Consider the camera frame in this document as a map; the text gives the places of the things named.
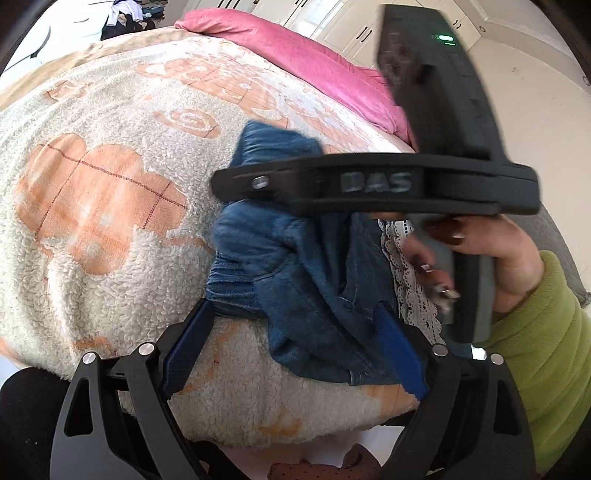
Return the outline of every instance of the clothing pile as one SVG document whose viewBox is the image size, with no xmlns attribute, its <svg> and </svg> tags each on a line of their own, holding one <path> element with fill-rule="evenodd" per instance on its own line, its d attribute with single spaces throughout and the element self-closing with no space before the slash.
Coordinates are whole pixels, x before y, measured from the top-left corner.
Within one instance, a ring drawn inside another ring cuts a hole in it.
<svg viewBox="0 0 591 480">
<path fill-rule="evenodd" d="M 320 155 L 315 139 L 251 121 L 230 166 Z M 265 321 L 271 357 L 296 375 L 397 384 L 372 320 L 378 302 L 397 303 L 381 235 L 365 213 L 301 218 L 268 202 L 231 203 L 213 228 L 206 296 L 222 316 Z"/>
<path fill-rule="evenodd" d="M 118 37 L 119 35 L 125 35 L 126 33 L 141 32 L 144 30 L 153 30 L 156 28 L 152 18 L 163 18 L 164 7 L 158 7 L 154 11 L 153 16 L 152 8 L 146 8 L 148 16 L 144 13 L 144 8 L 138 5 L 135 0 L 115 0 L 109 17 L 103 27 L 101 40 L 107 38 Z"/>
</svg>

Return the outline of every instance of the black handle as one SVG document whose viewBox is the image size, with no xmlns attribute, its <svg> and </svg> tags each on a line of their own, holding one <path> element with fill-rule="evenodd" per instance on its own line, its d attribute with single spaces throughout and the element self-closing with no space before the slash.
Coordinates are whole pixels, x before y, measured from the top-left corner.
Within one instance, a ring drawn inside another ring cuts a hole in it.
<svg viewBox="0 0 591 480">
<path fill-rule="evenodd" d="M 363 31 L 362 31 L 362 32 L 361 32 L 359 35 L 357 35 L 357 36 L 355 37 L 355 40 L 359 40 L 359 39 L 361 38 L 361 35 L 363 35 L 367 29 L 368 29 L 368 28 L 367 28 L 367 27 L 365 27 L 365 28 L 363 29 Z"/>
<path fill-rule="evenodd" d="M 369 33 L 368 33 L 368 36 L 367 36 L 367 37 L 365 37 L 365 38 L 364 38 L 364 39 L 361 41 L 361 43 L 363 43 L 365 40 L 367 40 L 367 39 L 369 38 L 369 36 L 371 35 L 371 32 L 373 32 L 373 30 L 370 30 L 370 31 L 369 31 Z"/>
</svg>

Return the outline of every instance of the pink bedding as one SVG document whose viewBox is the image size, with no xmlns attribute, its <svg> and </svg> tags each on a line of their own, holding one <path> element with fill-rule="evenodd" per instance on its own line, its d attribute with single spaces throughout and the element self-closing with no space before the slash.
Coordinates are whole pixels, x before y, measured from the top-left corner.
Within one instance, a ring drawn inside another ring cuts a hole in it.
<svg viewBox="0 0 591 480">
<path fill-rule="evenodd" d="M 175 27 L 230 40 L 305 80 L 381 130 L 409 142 L 408 122 L 377 70 L 252 14 L 223 8 L 188 12 Z"/>
</svg>

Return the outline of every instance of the green sleeve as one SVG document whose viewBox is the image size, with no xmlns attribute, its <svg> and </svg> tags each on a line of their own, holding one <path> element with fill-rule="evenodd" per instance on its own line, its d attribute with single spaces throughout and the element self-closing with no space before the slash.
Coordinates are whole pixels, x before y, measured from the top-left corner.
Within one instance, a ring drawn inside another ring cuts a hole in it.
<svg viewBox="0 0 591 480">
<path fill-rule="evenodd" d="M 505 358 L 525 405 L 538 471 L 546 473 L 591 407 L 591 321 L 556 256 L 540 255 L 545 266 L 541 284 L 479 346 Z"/>
</svg>

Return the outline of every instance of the white cabinet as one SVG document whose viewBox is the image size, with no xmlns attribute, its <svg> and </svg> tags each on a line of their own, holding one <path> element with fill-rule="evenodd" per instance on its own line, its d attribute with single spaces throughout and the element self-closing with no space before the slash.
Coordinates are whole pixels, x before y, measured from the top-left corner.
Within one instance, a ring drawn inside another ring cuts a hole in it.
<svg viewBox="0 0 591 480">
<path fill-rule="evenodd" d="M 453 0 L 439 0 L 433 2 L 430 8 L 439 10 L 458 36 L 465 49 L 472 48 L 480 38 L 480 33 L 462 9 Z"/>
<path fill-rule="evenodd" d="M 254 2 L 255 0 L 189 0 L 183 12 L 187 13 L 198 8 L 227 8 L 252 12 L 256 5 Z"/>
<path fill-rule="evenodd" d="M 455 31 L 466 50 L 470 50 L 480 38 L 480 32 L 468 17 L 460 20 L 459 24 L 455 27 Z"/>
<path fill-rule="evenodd" d="M 347 0 L 301 0 L 285 27 L 308 38 L 317 38 L 345 6 Z"/>
<path fill-rule="evenodd" d="M 326 28 L 318 40 L 334 51 L 346 54 L 364 38 L 375 22 L 376 12 L 384 0 L 349 0 L 341 14 Z"/>
<path fill-rule="evenodd" d="M 409 5 L 411 7 L 424 7 L 421 5 L 417 0 L 396 0 L 395 2 L 390 2 L 394 5 Z"/>
<path fill-rule="evenodd" d="M 306 0 L 260 0 L 252 11 L 257 17 L 285 25 L 300 3 Z"/>
<path fill-rule="evenodd" d="M 355 41 L 355 44 L 346 53 L 346 58 L 351 63 L 363 67 L 374 65 L 378 54 L 379 35 L 382 28 L 382 18 L 377 16 L 367 31 Z"/>
<path fill-rule="evenodd" d="M 466 16 L 453 0 L 439 0 L 438 2 L 433 2 L 429 8 L 439 10 L 447 20 L 447 23 L 452 27 L 455 27 Z"/>
</svg>

